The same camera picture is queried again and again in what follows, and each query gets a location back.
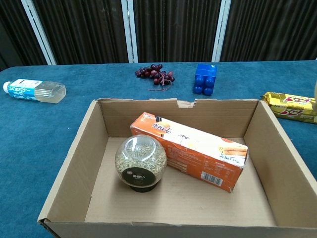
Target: blue building block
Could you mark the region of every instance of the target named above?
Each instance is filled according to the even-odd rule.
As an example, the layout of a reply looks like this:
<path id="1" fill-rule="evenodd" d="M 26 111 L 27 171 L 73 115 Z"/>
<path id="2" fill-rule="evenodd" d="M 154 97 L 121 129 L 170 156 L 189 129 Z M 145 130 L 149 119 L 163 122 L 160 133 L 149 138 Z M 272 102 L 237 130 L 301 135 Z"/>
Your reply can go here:
<path id="1" fill-rule="evenodd" d="M 194 93 L 210 96 L 213 93 L 213 87 L 217 75 L 217 66 L 208 64 L 199 64 L 196 69 Z"/>

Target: dark curtain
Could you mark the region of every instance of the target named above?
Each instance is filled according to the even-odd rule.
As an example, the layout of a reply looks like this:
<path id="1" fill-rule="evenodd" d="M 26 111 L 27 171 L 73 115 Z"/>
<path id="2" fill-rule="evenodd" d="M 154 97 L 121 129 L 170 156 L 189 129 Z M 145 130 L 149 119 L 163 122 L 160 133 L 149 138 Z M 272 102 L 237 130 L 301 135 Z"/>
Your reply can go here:
<path id="1" fill-rule="evenodd" d="M 0 70 L 47 64 L 21 0 L 0 0 Z"/>
<path id="2" fill-rule="evenodd" d="M 135 0 L 139 62 L 211 61 L 220 0 Z"/>
<path id="3" fill-rule="evenodd" d="M 232 0 L 220 61 L 315 60 L 317 0 Z"/>
<path id="4" fill-rule="evenodd" d="M 33 2 L 58 64 L 128 62 L 121 1 Z"/>

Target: vertical white frame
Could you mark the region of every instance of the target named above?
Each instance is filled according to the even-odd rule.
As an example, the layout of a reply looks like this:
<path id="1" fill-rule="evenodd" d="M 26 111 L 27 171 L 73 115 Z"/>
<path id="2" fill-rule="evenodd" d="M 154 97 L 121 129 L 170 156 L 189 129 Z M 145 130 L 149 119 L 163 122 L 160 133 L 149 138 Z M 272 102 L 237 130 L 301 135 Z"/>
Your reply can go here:
<path id="1" fill-rule="evenodd" d="M 55 57 L 32 0 L 21 0 L 48 65 L 56 65 Z"/>
<path id="2" fill-rule="evenodd" d="M 230 6 L 231 6 L 231 0 L 221 0 L 216 37 L 214 40 L 213 52 L 212 52 L 212 58 L 211 58 L 212 62 L 220 61 Z"/>
<path id="3" fill-rule="evenodd" d="M 133 0 L 121 0 L 121 7 L 129 63 L 138 63 Z"/>

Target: bottle cap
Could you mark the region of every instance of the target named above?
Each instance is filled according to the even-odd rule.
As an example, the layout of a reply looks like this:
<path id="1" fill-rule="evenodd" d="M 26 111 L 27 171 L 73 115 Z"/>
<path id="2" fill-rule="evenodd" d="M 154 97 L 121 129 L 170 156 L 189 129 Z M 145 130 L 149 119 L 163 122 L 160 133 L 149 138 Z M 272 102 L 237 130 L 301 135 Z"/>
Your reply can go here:
<path id="1" fill-rule="evenodd" d="M 8 81 L 8 82 L 5 82 L 5 83 L 3 84 L 3 90 L 4 90 L 6 93 L 9 93 L 9 92 L 8 92 L 8 86 L 9 86 L 10 83 L 12 83 L 12 82 Z"/>

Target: open cardboard box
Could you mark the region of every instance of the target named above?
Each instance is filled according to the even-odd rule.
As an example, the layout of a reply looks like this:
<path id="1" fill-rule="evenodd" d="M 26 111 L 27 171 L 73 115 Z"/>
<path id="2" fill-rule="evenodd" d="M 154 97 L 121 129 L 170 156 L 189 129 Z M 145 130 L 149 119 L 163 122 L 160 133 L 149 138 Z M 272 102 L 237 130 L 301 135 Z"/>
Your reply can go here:
<path id="1" fill-rule="evenodd" d="M 142 112 L 248 145 L 233 193 L 170 167 L 148 193 L 121 182 L 114 155 Z M 100 99 L 89 106 L 38 222 L 60 238 L 315 238 L 317 182 L 262 101 Z"/>

